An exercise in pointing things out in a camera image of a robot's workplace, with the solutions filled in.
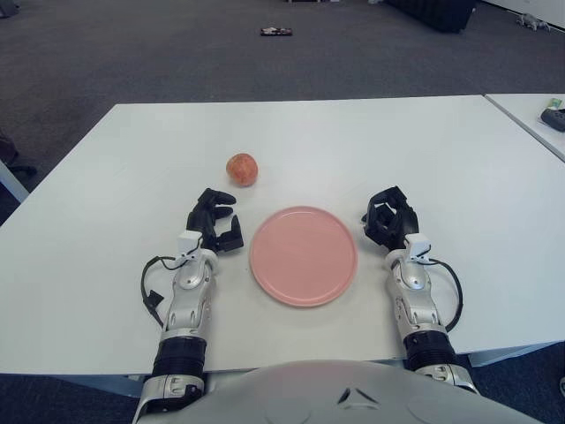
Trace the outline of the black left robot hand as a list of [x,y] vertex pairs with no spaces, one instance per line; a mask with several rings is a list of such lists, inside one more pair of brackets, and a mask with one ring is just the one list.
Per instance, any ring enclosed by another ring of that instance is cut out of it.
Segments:
[[[207,188],[187,217],[186,229],[201,234],[201,247],[215,253],[229,252],[244,246],[241,226],[232,205],[236,198],[222,191]],[[216,234],[217,220],[231,217],[230,230]]]

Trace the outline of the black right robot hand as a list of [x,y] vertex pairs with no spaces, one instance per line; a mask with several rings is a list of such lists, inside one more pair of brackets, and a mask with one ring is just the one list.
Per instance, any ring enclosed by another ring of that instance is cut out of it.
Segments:
[[361,221],[365,235],[389,251],[404,249],[405,236],[419,233],[417,214],[396,185],[369,200]]

